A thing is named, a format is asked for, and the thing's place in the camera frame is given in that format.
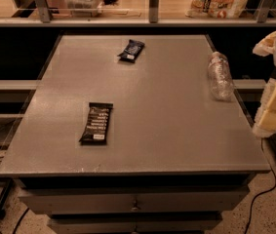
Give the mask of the clear plastic container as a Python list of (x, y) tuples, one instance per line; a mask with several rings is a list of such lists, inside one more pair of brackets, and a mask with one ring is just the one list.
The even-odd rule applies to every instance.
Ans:
[(74, 17), (95, 17), (99, 13), (102, 0), (65, 0), (66, 6)]

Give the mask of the black rxbar chocolate bar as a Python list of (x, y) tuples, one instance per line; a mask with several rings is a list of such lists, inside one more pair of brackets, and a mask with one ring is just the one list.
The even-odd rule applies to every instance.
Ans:
[(112, 103), (90, 102), (87, 122), (79, 142), (82, 145), (106, 145)]

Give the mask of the printed snack bag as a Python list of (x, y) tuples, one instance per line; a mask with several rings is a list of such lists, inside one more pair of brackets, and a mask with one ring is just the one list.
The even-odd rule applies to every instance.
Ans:
[(191, 18), (237, 19), (248, 0), (190, 0), (185, 13)]

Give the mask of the dark blue snack packet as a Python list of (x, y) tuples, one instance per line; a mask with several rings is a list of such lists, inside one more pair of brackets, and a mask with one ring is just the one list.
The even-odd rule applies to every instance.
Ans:
[(143, 42), (130, 39), (123, 52), (118, 55), (118, 58), (122, 61), (135, 63), (144, 46), (145, 44)]

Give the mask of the clear plastic water bottle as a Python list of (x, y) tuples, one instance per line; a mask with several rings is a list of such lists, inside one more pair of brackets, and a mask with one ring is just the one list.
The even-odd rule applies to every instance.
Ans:
[(215, 99), (230, 101), (234, 93), (227, 57), (220, 52), (213, 52), (208, 65), (210, 90)]

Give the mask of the grey drawer cabinet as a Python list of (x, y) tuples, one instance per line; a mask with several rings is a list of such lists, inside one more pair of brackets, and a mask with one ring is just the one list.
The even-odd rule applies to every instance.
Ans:
[[(216, 226), (270, 167), (237, 100), (209, 90), (204, 35), (65, 35), (0, 176), (58, 234), (180, 234)], [(90, 102), (112, 103), (107, 144), (82, 145)]]

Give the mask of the metal shelf rail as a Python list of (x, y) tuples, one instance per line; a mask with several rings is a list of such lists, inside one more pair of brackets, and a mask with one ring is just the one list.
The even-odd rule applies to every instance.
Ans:
[(0, 26), (276, 25), (276, 0), (248, 0), (237, 19), (191, 18), (190, 0), (102, 0), (95, 17), (74, 17), (65, 0), (0, 0)]

